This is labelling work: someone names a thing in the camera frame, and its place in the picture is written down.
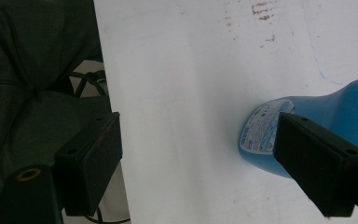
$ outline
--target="dark green fabric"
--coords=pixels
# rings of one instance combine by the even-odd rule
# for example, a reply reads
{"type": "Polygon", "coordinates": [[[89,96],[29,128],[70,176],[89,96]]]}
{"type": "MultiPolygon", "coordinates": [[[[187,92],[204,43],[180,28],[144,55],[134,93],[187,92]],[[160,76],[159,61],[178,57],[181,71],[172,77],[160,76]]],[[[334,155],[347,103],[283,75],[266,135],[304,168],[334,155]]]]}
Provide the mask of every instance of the dark green fabric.
{"type": "Polygon", "coordinates": [[[101,57],[92,0],[0,0],[0,194],[12,172],[51,165],[85,123],[110,112],[107,97],[47,91],[90,57],[101,57]]]}

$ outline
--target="screw hole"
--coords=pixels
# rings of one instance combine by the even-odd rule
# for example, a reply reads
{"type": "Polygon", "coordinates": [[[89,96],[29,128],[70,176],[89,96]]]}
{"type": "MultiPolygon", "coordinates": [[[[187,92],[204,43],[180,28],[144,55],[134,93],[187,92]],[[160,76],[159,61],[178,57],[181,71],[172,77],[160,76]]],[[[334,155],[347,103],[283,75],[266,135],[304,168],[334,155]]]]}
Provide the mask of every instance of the screw hole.
{"type": "Polygon", "coordinates": [[[346,149],[345,152],[348,153],[348,154],[351,154],[351,155],[356,155],[357,154],[357,152],[355,150],[353,150],[353,149],[346,149]]]}
{"type": "Polygon", "coordinates": [[[40,175],[41,170],[37,168],[31,168],[26,171],[21,172],[19,175],[17,175],[18,181],[27,181],[30,179],[34,179],[35,177],[40,175]]]}
{"type": "Polygon", "coordinates": [[[68,154],[69,154],[69,155],[73,155],[73,154],[75,154],[75,153],[77,153],[77,150],[74,149],[74,148],[68,150],[68,154]]]}

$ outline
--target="bottle label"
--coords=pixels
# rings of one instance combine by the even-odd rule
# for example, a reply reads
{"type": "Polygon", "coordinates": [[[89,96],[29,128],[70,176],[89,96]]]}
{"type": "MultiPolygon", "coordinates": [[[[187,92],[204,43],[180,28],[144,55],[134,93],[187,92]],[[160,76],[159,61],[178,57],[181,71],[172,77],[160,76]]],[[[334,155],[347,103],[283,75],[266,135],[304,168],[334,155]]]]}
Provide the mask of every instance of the bottle label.
{"type": "Polygon", "coordinates": [[[293,102],[267,102],[254,112],[243,128],[240,147],[254,154],[272,155],[280,112],[293,113],[293,102]]]}

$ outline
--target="blue plastic bottle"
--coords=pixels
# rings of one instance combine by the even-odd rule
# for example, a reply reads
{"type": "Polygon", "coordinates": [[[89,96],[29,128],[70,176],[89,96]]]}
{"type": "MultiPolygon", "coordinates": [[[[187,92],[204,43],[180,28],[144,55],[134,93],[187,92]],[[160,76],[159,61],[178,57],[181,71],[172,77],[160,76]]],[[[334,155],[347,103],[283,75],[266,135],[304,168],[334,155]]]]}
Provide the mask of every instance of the blue plastic bottle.
{"type": "Polygon", "coordinates": [[[312,119],[358,146],[358,80],[326,96],[291,96],[267,102],[247,119],[240,136],[240,154],[263,170],[289,177],[272,155],[280,112],[312,119]]]}

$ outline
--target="white table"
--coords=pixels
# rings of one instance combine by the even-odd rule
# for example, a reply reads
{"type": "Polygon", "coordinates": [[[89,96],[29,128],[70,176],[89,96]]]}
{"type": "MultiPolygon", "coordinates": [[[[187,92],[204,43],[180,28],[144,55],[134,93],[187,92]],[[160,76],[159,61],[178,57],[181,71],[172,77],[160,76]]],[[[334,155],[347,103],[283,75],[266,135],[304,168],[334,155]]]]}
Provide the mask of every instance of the white table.
{"type": "Polygon", "coordinates": [[[358,79],[358,1],[95,0],[132,223],[357,223],[247,163],[256,106],[358,79]]]}

